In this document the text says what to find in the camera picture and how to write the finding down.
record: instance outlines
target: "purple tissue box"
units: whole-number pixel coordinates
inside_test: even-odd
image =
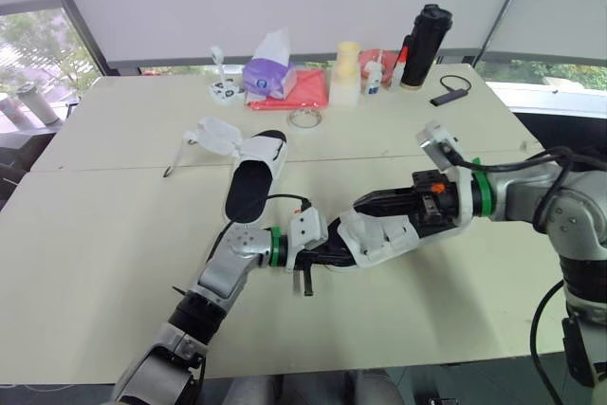
[[[269,59],[251,59],[243,69],[243,86],[253,94],[285,99],[297,82],[295,65],[281,65]]]

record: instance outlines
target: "black thermos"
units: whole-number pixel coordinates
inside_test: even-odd
[[[426,75],[434,62],[436,52],[453,21],[451,13],[429,4],[415,18],[414,31],[405,39],[409,45],[407,63],[402,73],[400,83],[419,87],[424,83]]]

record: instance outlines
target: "glue bottle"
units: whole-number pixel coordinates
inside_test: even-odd
[[[331,72],[329,104],[355,106],[360,98],[360,46],[355,42],[338,44],[338,58]]]
[[[409,35],[405,37],[405,41],[398,53],[398,59],[396,59],[395,69],[392,72],[392,78],[390,79],[390,89],[395,90],[400,87],[400,79],[405,71],[405,64],[407,63],[407,56],[409,55]]]
[[[379,87],[381,86],[381,78],[383,76],[383,65],[381,64],[381,58],[383,56],[383,51],[379,51],[379,56],[376,61],[369,61],[364,66],[364,69],[369,72],[369,76],[367,77],[367,83],[364,86],[364,95],[375,95],[379,92]]]

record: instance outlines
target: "tissue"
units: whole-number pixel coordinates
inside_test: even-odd
[[[283,100],[297,82],[295,65],[289,62],[291,46],[288,30],[266,35],[243,69],[243,86],[251,94]]]

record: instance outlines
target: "red bag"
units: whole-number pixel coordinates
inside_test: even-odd
[[[297,83],[284,100],[266,97],[261,101],[250,101],[250,109],[297,109],[297,108],[325,108],[329,104],[326,94],[326,81],[324,71],[320,69],[297,70]]]

